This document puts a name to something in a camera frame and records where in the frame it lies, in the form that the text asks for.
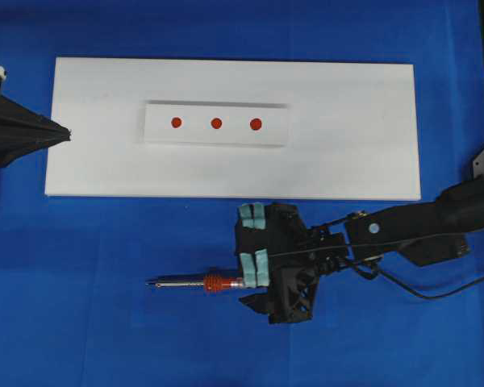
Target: black wire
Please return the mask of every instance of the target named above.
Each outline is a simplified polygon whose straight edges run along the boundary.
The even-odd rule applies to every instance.
[[[390,244],[415,242],[416,240],[436,238],[438,236],[462,235],[462,234],[467,234],[467,233],[470,233],[470,232],[479,232],[479,231],[484,231],[484,227],[483,228],[477,228],[475,230],[470,230],[470,231],[441,232],[439,234],[429,234],[429,235],[423,235],[423,236],[416,236],[415,238],[396,239],[396,240],[391,240],[389,242],[336,244],[336,245],[332,245],[332,246],[324,246],[322,248],[310,248],[308,250],[297,250],[295,252],[279,252],[279,253],[276,253],[276,254],[269,254],[268,256],[269,257],[272,257],[272,256],[291,256],[291,255],[296,255],[296,254],[304,254],[304,253],[307,253],[307,252],[322,252],[322,251],[325,251],[325,250],[334,250],[336,248],[371,248],[371,247],[377,247],[377,246],[388,246]]]
[[[421,293],[417,292],[416,290],[412,289],[409,285],[404,284],[398,278],[393,277],[388,272],[384,272],[381,268],[377,268],[377,271],[380,274],[382,274],[385,278],[387,278],[389,281],[394,282],[396,285],[404,288],[410,294],[413,294],[416,297],[422,298],[423,300],[438,300],[440,298],[445,298],[445,297],[448,297],[448,296],[452,296],[452,295],[454,295],[456,293],[460,293],[463,290],[466,290],[466,289],[468,289],[468,288],[470,288],[472,286],[475,286],[475,285],[478,285],[478,284],[481,284],[482,282],[484,282],[484,277],[480,277],[480,278],[476,279],[475,281],[471,281],[468,284],[465,284],[465,285],[463,285],[463,286],[461,286],[461,287],[459,287],[459,288],[457,288],[455,290],[452,290],[451,292],[443,293],[443,294],[437,294],[436,296],[426,296],[425,294],[421,294]]]

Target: white foam board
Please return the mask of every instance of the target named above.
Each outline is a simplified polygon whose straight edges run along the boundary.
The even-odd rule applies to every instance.
[[[158,141],[163,105],[276,109],[286,141]],[[409,64],[58,58],[52,119],[47,195],[420,198]]]

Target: cable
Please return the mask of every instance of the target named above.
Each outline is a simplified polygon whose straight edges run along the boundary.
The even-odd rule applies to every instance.
[[[471,281],[468,284],[465,284],[465,285],[463,285],[463,286],[461,286],[461,287],[459,287],[459,288],[457,288],[455,290],[452,290],[451,292],[443,293],[443,294],[437,294],[436,296],[426,296],[425,294],[421,294],[421,293],[417,292],[416,290],[412,289],[409,285],[404,284],[398,278],[393,277],[392,275],[390,275],[387,272],[384,272],[381,268],[377,268],[377,271],[380,274],[382,274],[385,278],[387,278],[389,281],[394,282],[396,285],[404,288],[410,294],[413,294],[416,297],[422,298],[423,300],[438,300],[440,298],[445,298],[445,297],[448,297],[448,296],[452,296],[452,295],[454,295],[456,293],[460,293],[463,290],[466,290],[466,289],[468,289],[468,288],[470,288],[472,286],[475,286],[475,285],[478,285],[478,284],[481,284],[482,282],[484,282],[484,277],[480,277],[480,278],[476,279],[475,281]]]
[[[325,250],[334,250],[336,248],[371,248],[371,247],[377,247],[377,246],[388,246],[390,244],[399,244],[399,243],[406,243],[406,242],[415,242],[416,240],[423,240],[423,239],[430,239],[430,238],[436,238],[438,236],[454,236],[454,235],[462,235],[462,234],[468,234],[471,232],[479,232],[479,231],[484,231],[484,227],[482,228],[477,228],[475,230],[470,230],[470,231],[461,231],[461,232],[441,232],[439,234],[429,234],[429,235],[423,235],[423,236],[416,236],[415,238],[405,238],[405,239],[396,239],[396,240],[391,240],[389,242],[380,242],[380,243],[344,243],[344,244],[337,244],[333,246],[325,246],[322,248],[310,248],[308,250],[297,250],[295,252],[279,252],[276,254],[269,254],[269,257],[273,256],[292,256],[296,254],[304,254],[307,252],[322,252]]]

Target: red dot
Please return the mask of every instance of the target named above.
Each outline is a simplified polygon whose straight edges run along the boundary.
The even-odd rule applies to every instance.
[[[211,120],[211,127],[214,129],[220,129],[220,127],[223,125],[223,120],[222,119],[212,119]]]
[[[174,117],[171,123],[172,123],[172,127],[180,127],[183,122],[179,117]]]
[[[259,131],[261,129],[261,119],[252,119],[249,125],[254,131]]]

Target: blue surface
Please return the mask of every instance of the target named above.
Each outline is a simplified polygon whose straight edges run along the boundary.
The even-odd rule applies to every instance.
[[[67,3],[0,1],[4,94],[41,114],[56,56],[407,62],[423,199],[466,177],[484,145],[475,1]],[[46,198],[45,167],[38,152],[0,171],[2,386],[484,386],[484,285],[423,302],[340,273],[323,280],[312,322],[270,327],[233,294],[143,286],[233,267],[244,201]],[[394,203],[298,204],[312,224]],[[389,255],[385,267],[438,293],[484,273],[484,233],[470,242],[462,260]]]

